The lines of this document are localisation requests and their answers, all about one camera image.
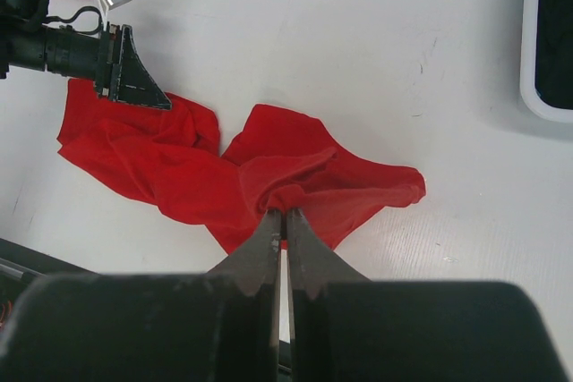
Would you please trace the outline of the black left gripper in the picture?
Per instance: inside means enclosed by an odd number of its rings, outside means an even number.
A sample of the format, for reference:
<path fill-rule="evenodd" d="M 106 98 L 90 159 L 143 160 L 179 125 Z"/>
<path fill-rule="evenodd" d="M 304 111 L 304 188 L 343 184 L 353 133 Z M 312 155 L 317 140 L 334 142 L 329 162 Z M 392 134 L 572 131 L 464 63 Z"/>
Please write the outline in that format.
<path fill-rule="evenodd" d="M 99 98 L 132 106 L 170 110 L 172 102 L 143 65 L 133 28 L 108 24 L 100 33 L 94 90 Z"/>

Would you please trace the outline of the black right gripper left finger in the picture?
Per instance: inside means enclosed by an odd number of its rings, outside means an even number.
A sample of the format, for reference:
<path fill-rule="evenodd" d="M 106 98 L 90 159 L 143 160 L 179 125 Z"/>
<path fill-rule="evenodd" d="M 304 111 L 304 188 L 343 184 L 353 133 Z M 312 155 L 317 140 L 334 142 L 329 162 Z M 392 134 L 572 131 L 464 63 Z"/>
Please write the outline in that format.
<path fill-rule="evenodd" d="M 217 381 L 276 381 L 282 216 L 266 214 L 252 236 L 211 269 L 222 288 Z"/>

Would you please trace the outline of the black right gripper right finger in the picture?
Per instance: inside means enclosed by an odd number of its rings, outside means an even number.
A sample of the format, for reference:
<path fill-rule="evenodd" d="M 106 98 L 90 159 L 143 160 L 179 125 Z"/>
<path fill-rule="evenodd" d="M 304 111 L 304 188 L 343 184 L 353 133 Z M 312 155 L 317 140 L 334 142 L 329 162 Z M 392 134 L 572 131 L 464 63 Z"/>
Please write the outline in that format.
<path fill-rule="evenodd" d="M 330 284 L 368 283 L 313 231 L 299 208 L 285 218 L 292 379 L 330 381 Z"/>

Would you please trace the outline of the red t shirt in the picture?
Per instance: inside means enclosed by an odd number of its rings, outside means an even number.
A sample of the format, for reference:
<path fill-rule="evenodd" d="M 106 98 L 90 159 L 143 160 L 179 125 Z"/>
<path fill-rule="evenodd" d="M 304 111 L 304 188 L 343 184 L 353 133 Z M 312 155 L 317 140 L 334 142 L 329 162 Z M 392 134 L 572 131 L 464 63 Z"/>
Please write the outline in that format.
<path fill-rule="evenodd" d="M 271 209 L 301 209 L 335 248 L 382 209 L 425 196 L 416 169 L 362 159 L 308 115 L 258 104 L 221 150 L 213 111 L 185 98 L 172 102 L 168 111 L 113 103 L 98 98 L 89 81 L 72 79 L 60 154 L 127 199 L 204 225 L 226 252 Z"/>

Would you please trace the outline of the white plastic laundry basket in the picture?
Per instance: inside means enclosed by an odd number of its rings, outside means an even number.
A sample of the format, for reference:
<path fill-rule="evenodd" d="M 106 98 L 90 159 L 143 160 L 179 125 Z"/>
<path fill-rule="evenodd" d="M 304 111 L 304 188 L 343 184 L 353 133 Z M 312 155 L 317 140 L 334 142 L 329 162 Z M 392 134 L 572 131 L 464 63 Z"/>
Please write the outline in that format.
<path fill-rule="evenodd" d="M 538 4 L 539 0 L 523 0 L 520 96 L 527 108 L 538 117 L 555 123 L 572 123 L 571 110 L 547 105 L 535 87 Z"/>

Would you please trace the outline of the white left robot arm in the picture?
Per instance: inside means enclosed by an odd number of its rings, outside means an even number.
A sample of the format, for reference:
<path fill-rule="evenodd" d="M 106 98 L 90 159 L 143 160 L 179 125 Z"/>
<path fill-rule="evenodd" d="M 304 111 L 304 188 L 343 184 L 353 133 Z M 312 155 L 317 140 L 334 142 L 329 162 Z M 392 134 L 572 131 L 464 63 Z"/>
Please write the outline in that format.
<path fill-rule="evenodd" d="M 1 0 L 1 78 L 12 66 L 93 84 L 99 98 L 161 110 L 171 100 L 143 65 L 129 25 L 104 23 L 96 6 L 64 19 L 50 0 Z"/>

